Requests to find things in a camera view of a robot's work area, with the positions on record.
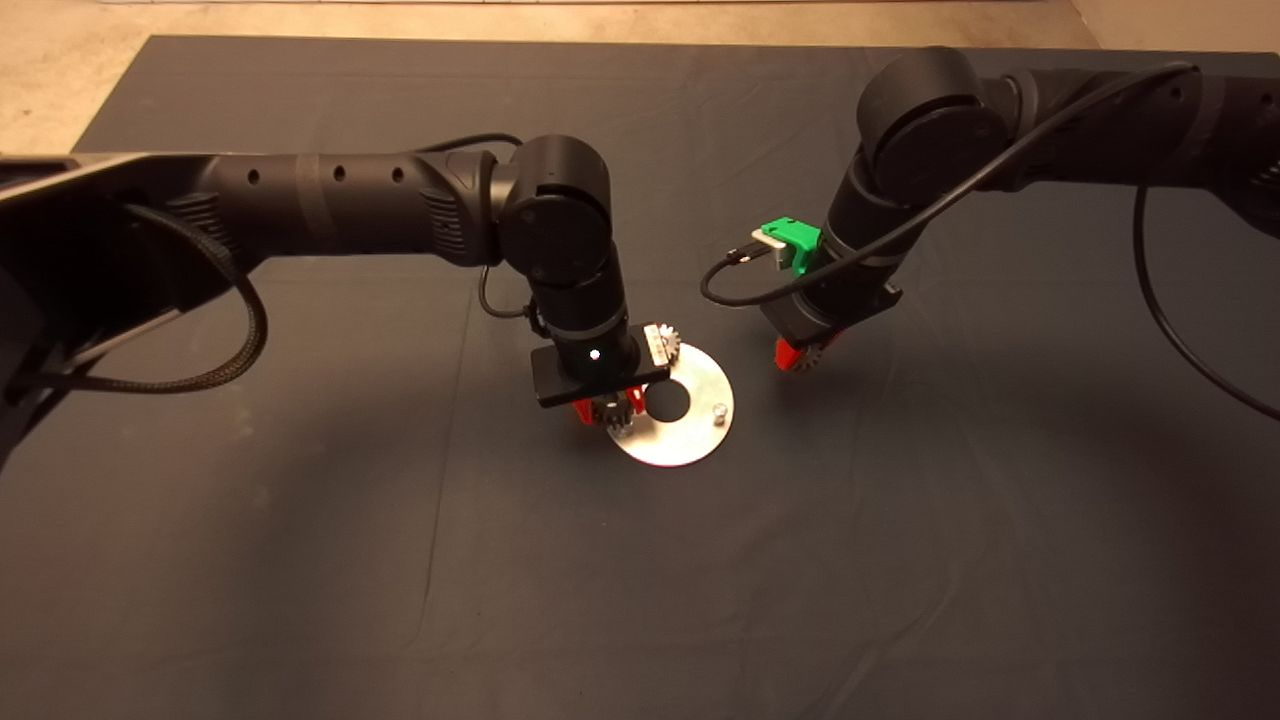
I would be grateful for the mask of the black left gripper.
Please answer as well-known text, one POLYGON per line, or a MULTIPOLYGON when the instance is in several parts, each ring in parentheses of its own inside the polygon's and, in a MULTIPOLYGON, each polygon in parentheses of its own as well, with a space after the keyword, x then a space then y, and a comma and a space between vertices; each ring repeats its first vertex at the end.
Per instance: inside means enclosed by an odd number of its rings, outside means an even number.
POLYGON ((625 391, 632 415, 646 414, 646 383, 669 378, 672 361, 655 325, 628 325, 594 341, 544 345, 530 352, 532 388, 541 407, 571 404, 586 427, 596 424, 591 398, 625 391))

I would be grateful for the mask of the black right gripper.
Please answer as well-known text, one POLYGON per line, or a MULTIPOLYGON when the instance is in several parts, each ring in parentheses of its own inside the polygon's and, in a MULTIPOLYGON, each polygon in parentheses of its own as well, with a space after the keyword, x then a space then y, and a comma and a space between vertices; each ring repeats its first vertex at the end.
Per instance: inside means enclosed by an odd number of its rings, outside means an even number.
POLYGON ((800 373, 813 364, 813 347, 895 307, 902 291, 887 281, 826 281, 759 306, 778 333, 774 366, 800 373))

